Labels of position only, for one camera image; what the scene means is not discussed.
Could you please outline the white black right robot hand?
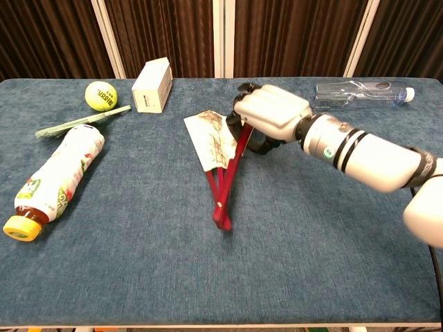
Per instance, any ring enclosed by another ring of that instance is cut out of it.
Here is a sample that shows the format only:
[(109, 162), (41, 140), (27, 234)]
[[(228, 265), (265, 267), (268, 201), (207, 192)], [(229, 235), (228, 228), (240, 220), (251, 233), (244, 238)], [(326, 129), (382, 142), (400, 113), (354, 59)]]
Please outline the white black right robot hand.
[(272, 84), (243, 83), (238, 91), (226, 124), (236, 140), (244, 125), (263, 133), (262, 142), (247, 143), (247, 148), (259, 155), (295, 141), (297, 124), (312, 115), (308, 100)]

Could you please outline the red ribbed paper folding fan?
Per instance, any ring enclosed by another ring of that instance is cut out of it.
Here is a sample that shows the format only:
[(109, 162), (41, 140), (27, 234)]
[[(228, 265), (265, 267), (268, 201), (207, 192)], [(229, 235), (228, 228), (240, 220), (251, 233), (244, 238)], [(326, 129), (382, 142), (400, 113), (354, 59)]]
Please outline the red ribbed paper folding fan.
[(234, 115), (226, 117), (212, 110), (183, 121), (212, 192), (213, 221), (229, 232), (233, 228), (228, 215), (230, 191), (253, 128)]

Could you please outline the closed green folding fan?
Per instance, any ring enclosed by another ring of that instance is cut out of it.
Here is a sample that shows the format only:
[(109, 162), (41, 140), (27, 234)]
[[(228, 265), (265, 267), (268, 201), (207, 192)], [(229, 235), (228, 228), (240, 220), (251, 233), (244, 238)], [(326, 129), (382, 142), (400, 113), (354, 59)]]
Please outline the closed green folding fan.
[(84, 118), (79, 118), (77, 120), (68, 121), (68, 122), (65, 122), (62, 124), (58, 124), (56, 126), (43, 128), (43, 129), (40, 129), (39, 131), (35, 132), (35, 137), (36, 138), (59, 137), (63, 133), (74, 128), (77, 125), (85, 125), (85, 124), (88, 125), (88, 124), (97, 122), (99, 120), (103, 120), (105, 118), (108, 118), (110, 116), (114, 116), (116, 114), (122, 113), (124, 111), (130, 111), (130, 110), (131, 110), (131, 106), (127, 105), (127, 106), (119, 107), (117, 109), (113, 109), (110, 111), (105, 111), (105, 112), (102, 112), (99, 114), (95, 114), (92, 116), (87, 116)]

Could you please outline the clear empty plastic bottle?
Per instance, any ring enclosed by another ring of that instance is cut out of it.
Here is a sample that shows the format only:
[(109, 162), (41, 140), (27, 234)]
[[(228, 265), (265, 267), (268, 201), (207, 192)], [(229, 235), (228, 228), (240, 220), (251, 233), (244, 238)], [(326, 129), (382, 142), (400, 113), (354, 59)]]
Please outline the clear empty plastic bottle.
[(321, 82), (315, 85), (310, 105), (315, 109), (400, 107), (412, 102), (414, 97), (415, 89), (398, 81)]

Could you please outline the white cardboard box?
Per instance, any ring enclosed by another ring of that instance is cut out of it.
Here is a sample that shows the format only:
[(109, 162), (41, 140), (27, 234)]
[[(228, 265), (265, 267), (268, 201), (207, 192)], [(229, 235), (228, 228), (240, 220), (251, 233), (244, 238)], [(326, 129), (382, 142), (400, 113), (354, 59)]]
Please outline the white cardboard box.
[(167, 57), (145, 63), (132, 86), (139, 113), (162, 113), (172, 88), (172, 69)]

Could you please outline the yellow green tennis ball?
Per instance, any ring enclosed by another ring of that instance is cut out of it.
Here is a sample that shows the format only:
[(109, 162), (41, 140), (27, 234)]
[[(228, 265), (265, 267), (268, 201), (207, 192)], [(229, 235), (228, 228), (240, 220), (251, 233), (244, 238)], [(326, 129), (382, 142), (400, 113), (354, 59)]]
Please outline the yellow green tennis ball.
[(110, 111), (116, 106), (118, 94), (110, 83), (95, 81), (86, 87), (84, 98), (93, 110), (104, 112)]

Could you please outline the blue felt table mat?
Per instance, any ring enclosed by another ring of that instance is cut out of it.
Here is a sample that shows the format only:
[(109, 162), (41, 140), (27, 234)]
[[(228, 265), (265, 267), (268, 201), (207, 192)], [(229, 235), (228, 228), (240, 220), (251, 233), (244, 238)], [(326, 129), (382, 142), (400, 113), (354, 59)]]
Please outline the blue felt table mat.
[(219, 231), (184, 119), (229, 113), (241, 80), (175, 79), (160, 114), (131, 110), (105, 137), (63, 215), (32, 242), (3, 225), (60, 144), (46, 126), (91, 113), (87, 80), (0, 82), (0, 326), (431, 323), (426, 245), (382, 194), (296, 143), (245, 153)]

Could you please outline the yellow capped tea bottle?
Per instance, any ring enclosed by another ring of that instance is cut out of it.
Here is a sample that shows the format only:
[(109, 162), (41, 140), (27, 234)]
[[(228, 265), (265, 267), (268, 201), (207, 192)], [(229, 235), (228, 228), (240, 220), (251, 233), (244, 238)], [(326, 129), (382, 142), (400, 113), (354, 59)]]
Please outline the yellow capped tea bottle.
[(70, 129), (50, 158), (18, 191), (15, 214), (3, 231), (19, 241), (33, 241), (65, 211), (84, 173), (102, 151), (104, 136), (91, 125)]

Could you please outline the white partition post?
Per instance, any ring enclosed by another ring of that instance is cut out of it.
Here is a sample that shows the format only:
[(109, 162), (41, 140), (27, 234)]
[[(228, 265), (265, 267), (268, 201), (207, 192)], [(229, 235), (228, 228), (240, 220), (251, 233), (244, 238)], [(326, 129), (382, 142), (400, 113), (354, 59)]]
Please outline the white partition post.
[(235, 64), (235, 0), (212, 0), (214, 77), (233, 78)]
[(93, 6), (93, 11), (98, 22), (114, 76), (117, 79), (125, 79), (127, 76), (114, 35), (114, 30), (110, 22), (105, 0), (91, 0), (91, 4)]
[(351, 53), (347, 60), (343, 77), (352, 77), (355, 73), (379, 4), (380, 0), (368, 0), (367, 2), (358, 33), (356, 34)]

